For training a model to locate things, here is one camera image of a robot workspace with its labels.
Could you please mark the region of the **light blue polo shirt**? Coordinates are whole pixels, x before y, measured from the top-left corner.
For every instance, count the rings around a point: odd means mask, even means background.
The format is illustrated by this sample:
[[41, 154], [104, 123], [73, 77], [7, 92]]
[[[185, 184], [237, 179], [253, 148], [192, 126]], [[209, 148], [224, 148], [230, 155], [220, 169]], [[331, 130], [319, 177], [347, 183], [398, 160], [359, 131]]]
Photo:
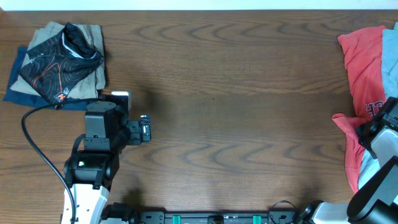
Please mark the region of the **light blue polo shirt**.
[[[390, 96], [397, 98], [397, 22], [392, 30], [382, 32], [382, 85], [385, 98]], [[373, 159], [370, 152], [365, 149], [361, 162], [361, 170], [358, 179], [358, 189], [380, 169], [377, 159]]]

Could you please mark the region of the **red t-shirt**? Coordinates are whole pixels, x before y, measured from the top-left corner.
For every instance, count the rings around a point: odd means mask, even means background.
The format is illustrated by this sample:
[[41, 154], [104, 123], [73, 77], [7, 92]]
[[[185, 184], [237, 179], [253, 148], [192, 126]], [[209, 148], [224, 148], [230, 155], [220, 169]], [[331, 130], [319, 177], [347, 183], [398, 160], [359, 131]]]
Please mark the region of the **red t-shirt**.
[[386, 101], [381, 76], [384, 30], [385, 26], [367, 27], [338, 36], [356, 116], [347, 117], [337, 113], [332, 120], [346, 136], [345, 172], [353, 192], [359, 190], [358, 181], [365, 152], [358, 142], [356, 128], [372, 120]]

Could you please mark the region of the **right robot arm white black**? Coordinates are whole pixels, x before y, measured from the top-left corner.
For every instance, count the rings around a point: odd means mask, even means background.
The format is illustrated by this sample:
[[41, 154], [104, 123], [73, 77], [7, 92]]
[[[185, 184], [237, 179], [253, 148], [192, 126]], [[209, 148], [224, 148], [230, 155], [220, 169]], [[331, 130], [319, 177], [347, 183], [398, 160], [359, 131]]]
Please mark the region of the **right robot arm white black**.
[[356, 128], [356, 134], [380, 169], [350, 202], [310, 203], [295, 223], [397, 224], [397, 98], [388, 98], [371, 121]]

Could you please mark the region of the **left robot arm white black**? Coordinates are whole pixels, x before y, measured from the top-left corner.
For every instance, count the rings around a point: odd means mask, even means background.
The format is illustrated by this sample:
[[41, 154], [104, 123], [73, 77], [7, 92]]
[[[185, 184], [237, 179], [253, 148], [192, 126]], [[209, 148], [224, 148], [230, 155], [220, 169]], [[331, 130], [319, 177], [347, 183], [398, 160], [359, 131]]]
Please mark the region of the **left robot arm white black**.
[[122, 203], [107, 203], [126, 146], [151, 140], [150, 118], [129, 119], [129, 105], [97, 101], [86, 107], [85, 134], [74, 143], [64, 165], [67, 189], [62, 223], [139, 223], [139, 215]]

